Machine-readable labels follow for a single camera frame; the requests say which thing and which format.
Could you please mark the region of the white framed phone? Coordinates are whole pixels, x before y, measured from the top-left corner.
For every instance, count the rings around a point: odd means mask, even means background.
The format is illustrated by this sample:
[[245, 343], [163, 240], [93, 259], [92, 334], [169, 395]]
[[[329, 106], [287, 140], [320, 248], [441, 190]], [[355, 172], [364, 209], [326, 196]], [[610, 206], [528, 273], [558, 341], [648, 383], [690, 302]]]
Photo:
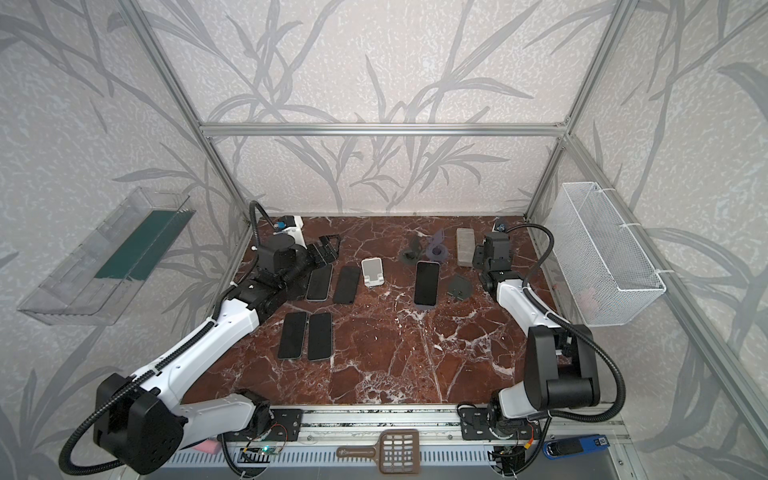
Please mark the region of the white framed phone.
[[311, 302], [326, 301], [329, 294], [332, 274], [333, 266], [331, 264], [315, 269], [309, 277], [305, 299]]

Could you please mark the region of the black phone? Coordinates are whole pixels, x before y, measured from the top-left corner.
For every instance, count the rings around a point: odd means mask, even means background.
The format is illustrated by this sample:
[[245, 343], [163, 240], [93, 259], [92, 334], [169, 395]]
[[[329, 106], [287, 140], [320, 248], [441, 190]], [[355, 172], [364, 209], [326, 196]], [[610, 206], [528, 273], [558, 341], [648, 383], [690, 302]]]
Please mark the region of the black phone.
[[356, 298], [361, 277], [361, 269], [357, 266], [343, 266], [334, 290], [334, 304], [353, 304]]
[[277, 353], [279, 360], [294, 360], [302, 356], [307, 323], [306, 312], [292, 312], [285, 316]]
[[309, 361], [328, 360], [333, 355], [333, 318], [328, 312], [309, 318], [307, 358]]

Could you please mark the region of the dark grey round phone stand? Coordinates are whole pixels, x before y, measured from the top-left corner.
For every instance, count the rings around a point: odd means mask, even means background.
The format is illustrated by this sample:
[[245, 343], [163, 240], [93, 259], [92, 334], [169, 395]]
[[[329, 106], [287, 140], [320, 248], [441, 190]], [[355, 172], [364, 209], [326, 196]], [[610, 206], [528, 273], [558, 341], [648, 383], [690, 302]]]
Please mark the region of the dark grey round phone stand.
[[430, 261], [437, 263], [443, 263], [447, 259], [448, 249], [445, 246], [445, 232], [443, 230], [438, 230], [428, 238], [425, 255]]

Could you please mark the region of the purple edged phone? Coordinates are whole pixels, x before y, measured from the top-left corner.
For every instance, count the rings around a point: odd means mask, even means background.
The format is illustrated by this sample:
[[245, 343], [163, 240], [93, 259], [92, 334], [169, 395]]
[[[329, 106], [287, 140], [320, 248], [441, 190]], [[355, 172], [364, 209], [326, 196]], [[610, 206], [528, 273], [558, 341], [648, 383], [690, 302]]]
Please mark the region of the purple edged phone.
[[419, 261], [416, 265], [414, 305], [419, 308], [435, 308], [438, 300], [440, 264]]

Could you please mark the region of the grey angled phone stand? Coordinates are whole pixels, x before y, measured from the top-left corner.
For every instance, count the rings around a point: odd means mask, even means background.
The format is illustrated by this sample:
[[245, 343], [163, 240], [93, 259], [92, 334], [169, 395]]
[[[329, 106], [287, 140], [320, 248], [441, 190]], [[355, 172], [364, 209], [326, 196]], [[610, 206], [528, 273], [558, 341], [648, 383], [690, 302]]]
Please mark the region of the grey angled phone stand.
[[416, 265], [424, 255], [424, 248], [419, 235], [409, 238], [408, 246], [399, 253], [399, 261], [406, 265]]

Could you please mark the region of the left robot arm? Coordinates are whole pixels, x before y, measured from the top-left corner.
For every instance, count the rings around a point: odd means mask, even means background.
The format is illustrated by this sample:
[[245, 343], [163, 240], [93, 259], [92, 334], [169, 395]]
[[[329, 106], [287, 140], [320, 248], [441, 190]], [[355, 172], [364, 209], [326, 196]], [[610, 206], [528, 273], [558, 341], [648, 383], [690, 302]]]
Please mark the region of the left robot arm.
[[256, 200], [248, 206], [255, 254], [242, 278], [214, 301], [208, 316], [169, 351], [130, 376], [113, 374], [98, 387], [95, 410], [65, 441], [59, 469], [88, 476], [127, 466], [149, 474], [177, 451], [230, 433], [261, 437], [274, 423], [264, 396], [238, 390], [186, 403], [195, 382], [233, 345], [299, 297], [311, 273], [339, 257], [341, 237], [305, 241], [299, 216], [272, 219]]

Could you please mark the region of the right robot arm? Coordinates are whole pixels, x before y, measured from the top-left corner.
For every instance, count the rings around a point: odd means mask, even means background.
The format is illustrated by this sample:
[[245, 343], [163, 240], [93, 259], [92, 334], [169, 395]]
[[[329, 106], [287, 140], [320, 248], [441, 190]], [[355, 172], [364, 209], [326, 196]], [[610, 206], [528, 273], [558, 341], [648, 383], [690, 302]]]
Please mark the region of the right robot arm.
[[[546, 227], [524, 223], [514, 231], [533, 229], [544, 234], [544, 254], [522, 275], [512, 268], [511, 240], [507, 231], [494, 230], [476, 248], [473, 262], [484, 290], [506, 310], [526, 335], [523, 380], [495, 392], [488, 406], [489, 424], [506, 434], [523, 420], [562, 418], [600, 423], [623, 409], [627, 388], [616, 362], [594, 340], [585, 325], [575, 325], [550, 308], [534, 291], [531, 280], [553, 252], [555, 239]], [[613, 377], [615, 399], [605, 411], [582, 414], [581, 408], [601, 401], [598, 363]]]

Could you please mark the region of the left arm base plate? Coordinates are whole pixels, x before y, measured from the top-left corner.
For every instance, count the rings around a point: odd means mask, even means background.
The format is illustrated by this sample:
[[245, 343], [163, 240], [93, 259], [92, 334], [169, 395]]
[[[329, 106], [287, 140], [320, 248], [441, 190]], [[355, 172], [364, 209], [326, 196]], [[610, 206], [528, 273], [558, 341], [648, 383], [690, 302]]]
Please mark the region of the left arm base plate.
[[257, 441], [290, 443], [296, 442], [302, 425], [304, 411], [299, 408], [280, 408], [272, 411], [272, 424]]

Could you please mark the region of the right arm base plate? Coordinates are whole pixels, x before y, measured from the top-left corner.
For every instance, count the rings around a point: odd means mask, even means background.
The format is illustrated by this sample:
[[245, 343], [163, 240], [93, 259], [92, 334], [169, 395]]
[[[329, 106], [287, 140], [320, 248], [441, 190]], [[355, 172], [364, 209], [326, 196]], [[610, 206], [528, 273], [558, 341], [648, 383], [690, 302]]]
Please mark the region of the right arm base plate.
[[491, 417], [487, 407], [462, 403], [457, 405], [456, 413], [463, 440], [525, 443], [531, 439], [536, 440], [540, 435], [540, 428], [525, 419], [496, 420]]

